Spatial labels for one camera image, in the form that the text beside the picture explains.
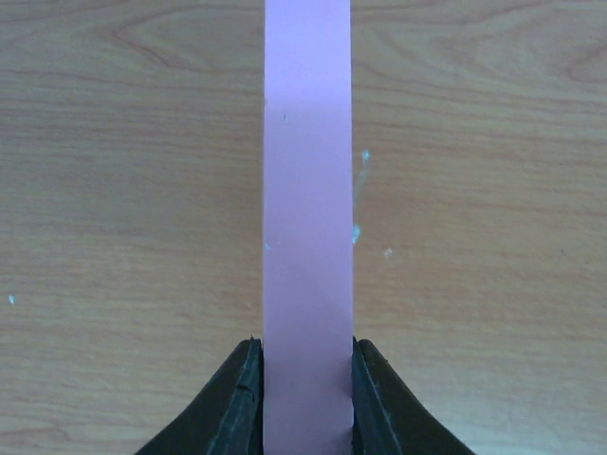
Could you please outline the pink picture frame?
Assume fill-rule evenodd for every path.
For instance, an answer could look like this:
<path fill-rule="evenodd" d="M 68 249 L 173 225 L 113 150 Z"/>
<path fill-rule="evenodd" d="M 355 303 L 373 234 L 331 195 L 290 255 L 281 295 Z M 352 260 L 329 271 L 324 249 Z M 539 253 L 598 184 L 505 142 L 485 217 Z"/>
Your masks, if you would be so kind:
<path fill-rule="evenodd" d="M 351 450 L 351 5 L 265 4 L 263 443 Z"/>

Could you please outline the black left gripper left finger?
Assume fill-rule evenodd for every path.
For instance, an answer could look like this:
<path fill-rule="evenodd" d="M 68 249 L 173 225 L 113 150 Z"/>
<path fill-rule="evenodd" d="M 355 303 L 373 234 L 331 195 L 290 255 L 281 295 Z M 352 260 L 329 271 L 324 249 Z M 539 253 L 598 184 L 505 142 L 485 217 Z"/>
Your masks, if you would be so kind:
<path fill-rule="evenodd" d="M 193 401 L 136 454 L 262 454 L 263 367 L 261 340 L 239 342 Z"/>

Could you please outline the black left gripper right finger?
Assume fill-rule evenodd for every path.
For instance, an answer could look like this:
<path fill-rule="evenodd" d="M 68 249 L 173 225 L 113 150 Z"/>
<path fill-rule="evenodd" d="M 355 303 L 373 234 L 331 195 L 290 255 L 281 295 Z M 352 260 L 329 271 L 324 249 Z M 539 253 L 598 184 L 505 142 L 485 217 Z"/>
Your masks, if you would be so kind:
<path fill-rule="evenodd" d="M 369 339 L 353 341 L 352 386 L 354 454 L 474 454 L 426 410 Z"/>

